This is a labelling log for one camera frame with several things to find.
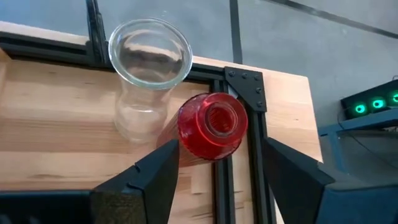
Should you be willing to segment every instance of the green led light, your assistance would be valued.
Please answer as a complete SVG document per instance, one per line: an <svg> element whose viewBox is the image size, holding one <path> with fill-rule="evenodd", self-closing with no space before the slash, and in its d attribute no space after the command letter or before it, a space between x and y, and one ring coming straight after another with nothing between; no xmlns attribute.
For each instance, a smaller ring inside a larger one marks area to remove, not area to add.
<svg viewBox="0 0 398 224"><path fill-rule="evenodd" d="M355 112L357 113L365 113L366 107L365 105L358 105L355 107Z"/></svg>
<svg viewBox="0 0 398 224"><path fill-rule="evenodd" d="M372 106L376 109L383 108L386 105L384 100L374 100Z"/></svg>

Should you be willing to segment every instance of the glass rim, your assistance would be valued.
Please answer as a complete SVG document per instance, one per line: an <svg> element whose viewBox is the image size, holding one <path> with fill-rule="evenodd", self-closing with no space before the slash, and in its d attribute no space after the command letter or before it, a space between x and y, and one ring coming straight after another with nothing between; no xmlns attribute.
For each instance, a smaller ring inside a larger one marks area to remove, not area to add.
<svg viewBox="0 0 398 224"><path fill-rule="evenodd" d="M116 48L114 48L118 42L118 36L123 33L123 29L134 26L141 22L155 22L163 25L178 37L179 41L182 43L182 47L184 48L184 50L188 52L187 62L183 64L181 71L169 81L148 82L145 80L141 80L139 78L136 78L134 75L130 74L120 63L119 57L116 54ZM133 85L137 85L143 88L156 89L156 90L170 89L175 85L179 84L182 80L185 79L185 77L187 77L193 63L192 49L185 36L172 24L169 24L168 22L163 21L162 19L157 19L152 17L143 17L140 19L134 19L129 22L125 22L118 25L117 28L115 28L115 30L112 32L111 37L109 38L108 52L109 52L109 59L114 69L117 71L117 73L121 78L123 78L125 81Z"/></svg>

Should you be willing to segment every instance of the glowing green ring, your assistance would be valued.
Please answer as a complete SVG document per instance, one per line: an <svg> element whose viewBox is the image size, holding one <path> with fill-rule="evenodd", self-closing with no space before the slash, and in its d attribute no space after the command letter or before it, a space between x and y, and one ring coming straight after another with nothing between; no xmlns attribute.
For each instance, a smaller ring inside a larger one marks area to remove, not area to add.
<svg viewBox="0 0 398 224"><path fill-rule="evenodd" d="M392 96L392 100L393 100L395 103L398 103L398 93L396 93L396 94L394 94L394 96Z"/></svg>
<svg viewBox="0 0 398 224"><path fill-rule="evenodd" d="M358 106L355 107L355 111L357 113L365 113L366 107L364 105L358 105Z"/></svg>
<svg viewBox="0 0 398 224"><path fill-rule="evenodd" d="M383 108L385 105L384 100L375 100L372 103L372 106L376 109Z"/></svg>

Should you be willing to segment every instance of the clear glass vase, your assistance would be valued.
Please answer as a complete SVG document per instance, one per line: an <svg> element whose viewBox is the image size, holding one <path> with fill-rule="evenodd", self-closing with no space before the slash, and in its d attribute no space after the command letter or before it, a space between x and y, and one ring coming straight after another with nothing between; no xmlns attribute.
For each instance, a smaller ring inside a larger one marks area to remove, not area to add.
<svg viewBox="0 0 398 224"><path fill-rule="evenodd" d="M137 19L112 33L109 57L121 79L116 128L130 141L154 140L167 117L170 91L192 66L187 40L165 21Z"/></svg>

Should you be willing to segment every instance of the wood grain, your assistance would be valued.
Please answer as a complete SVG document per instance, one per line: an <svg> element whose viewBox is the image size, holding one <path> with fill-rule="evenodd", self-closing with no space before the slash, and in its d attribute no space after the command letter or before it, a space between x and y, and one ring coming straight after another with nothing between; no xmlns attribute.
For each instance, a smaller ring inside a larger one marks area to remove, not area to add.
<svg viewBox="0 0 398 224"><path fill-rule="evenodd" d="M0 22L0 31L74 44L87 40L7 22ZM268 135L322 160L306 77L202 57L194 57L194 62L262 72ZM115 73L10 61L0 54L1 77L0 190L89 189L153 149L151 144L132 145L115 130L114 98L119 88ZM206 91L206 85L178 85L168 119L189 97ZM253 223L246 138L233 154L233 174L236 221ZM169 222L212 223L211 194L209 164L180 169Z"/></svg>

